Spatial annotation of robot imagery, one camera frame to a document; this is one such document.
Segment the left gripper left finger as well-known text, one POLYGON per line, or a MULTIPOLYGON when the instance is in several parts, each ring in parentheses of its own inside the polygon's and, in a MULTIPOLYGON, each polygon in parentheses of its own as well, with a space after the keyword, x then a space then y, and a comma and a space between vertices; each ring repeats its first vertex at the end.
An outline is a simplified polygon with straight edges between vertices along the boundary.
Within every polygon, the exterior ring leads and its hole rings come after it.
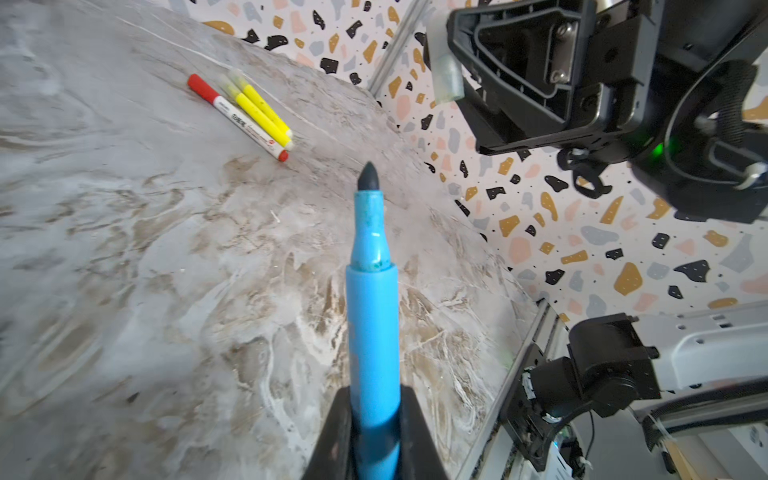
POLYGON ((333 399, 302 480, 345 480, 354 476, 353 415, 350 388, 340 388, 333 399))

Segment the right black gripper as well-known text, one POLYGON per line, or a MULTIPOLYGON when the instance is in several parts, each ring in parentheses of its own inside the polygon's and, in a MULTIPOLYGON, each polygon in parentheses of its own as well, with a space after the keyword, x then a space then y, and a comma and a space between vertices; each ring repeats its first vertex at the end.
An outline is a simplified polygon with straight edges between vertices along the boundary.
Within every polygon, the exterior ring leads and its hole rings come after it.
POLYGON ((454 10, 447 38, 479 153, 576 147, 618 162, 727 48, 758 55, 766 28, 763 1, 540 0, 454 10))

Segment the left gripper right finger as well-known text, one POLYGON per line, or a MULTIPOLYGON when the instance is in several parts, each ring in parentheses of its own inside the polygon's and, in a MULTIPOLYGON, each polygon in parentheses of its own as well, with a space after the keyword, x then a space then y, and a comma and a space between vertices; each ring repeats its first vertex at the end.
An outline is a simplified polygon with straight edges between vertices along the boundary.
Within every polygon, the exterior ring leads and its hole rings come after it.
POLYGON ((399 426, 399 478, 409 480, 446 480, 448 476, 433 442, 415 391, 406 385, 401 386, 399 426))

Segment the blue pen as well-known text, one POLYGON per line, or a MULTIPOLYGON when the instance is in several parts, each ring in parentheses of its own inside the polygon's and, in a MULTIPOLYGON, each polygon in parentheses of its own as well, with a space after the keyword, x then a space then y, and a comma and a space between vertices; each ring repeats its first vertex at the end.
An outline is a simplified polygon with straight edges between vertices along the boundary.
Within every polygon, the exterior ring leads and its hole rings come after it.
POLYGON ((391 260, 384 195, 371 162, 357 180, 354 223, 346 300, 356 473, 359 479, 393 479, 400 452, 398 269, 391 260))

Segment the yellow highlighter pen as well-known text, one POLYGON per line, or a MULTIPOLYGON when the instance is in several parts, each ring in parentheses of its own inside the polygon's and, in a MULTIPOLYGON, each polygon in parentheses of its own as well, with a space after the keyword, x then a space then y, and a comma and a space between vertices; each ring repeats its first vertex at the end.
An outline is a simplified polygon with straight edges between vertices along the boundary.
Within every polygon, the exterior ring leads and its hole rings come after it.
POLYGON ((272 121, 235 85, 229 76, 220 75, 219 85, 261 127, 272 139, 285 150, 293 149, 293 140, 289 139, 272 121))
POLYGON ((292 130, 264 100, 258 91, 247 81, 241 71, 237 69, 230 69, 228 76, 235 83, 235 85, 272 121, 276 127, 278 127, 289 139, 293 138, 292 130))

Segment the red white pen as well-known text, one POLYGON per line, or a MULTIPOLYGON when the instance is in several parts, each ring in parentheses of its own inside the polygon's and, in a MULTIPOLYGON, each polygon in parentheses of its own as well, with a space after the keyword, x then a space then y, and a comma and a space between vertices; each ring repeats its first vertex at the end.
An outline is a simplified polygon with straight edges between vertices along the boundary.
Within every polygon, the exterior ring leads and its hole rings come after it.
POLYGON ((252 120, 246 119, 238 108, 219 95, 201 77, 192 74, 187 80, 187 85, 194 93, 210 103, 217 111, 224 115, 276 160, 280 162, 288 160, 289 154, 287 150, 269 137, 268 134, 258 127, 252 120))

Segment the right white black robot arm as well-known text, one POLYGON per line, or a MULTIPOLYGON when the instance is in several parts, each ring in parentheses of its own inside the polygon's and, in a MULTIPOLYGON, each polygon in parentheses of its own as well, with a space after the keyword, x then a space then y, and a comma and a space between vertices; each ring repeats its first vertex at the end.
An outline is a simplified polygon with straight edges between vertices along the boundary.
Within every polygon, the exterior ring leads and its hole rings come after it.
POLYGON ((767 294, 763 1, 516 1, 436 22, 503 179, 457 200, 564 317, 767 294))

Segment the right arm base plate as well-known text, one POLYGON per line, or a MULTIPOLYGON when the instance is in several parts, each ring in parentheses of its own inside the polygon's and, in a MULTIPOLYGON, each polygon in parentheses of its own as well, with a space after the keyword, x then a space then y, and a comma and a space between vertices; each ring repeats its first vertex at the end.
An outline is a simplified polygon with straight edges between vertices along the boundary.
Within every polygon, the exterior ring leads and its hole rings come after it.
POLYGON ((514 445, 533 468, 545 470, 549 448, 563 418, 580 399, 572 361, 548 361, 535 345, 525 352, 501 407, 499 419, 514 445))

